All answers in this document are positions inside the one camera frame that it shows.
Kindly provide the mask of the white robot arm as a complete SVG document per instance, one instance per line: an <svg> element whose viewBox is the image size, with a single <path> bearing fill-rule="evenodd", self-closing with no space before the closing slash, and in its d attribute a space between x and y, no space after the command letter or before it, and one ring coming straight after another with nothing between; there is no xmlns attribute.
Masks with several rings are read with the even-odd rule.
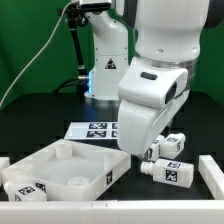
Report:
<svg viewBox="0 0 224 224"><path fill-rule="evenodd" d="M85 98L118 101L118 146L142 156L185 103L203 28L224 21L224 0L91 0L122 16L89 12L95 65Z"/></svg>

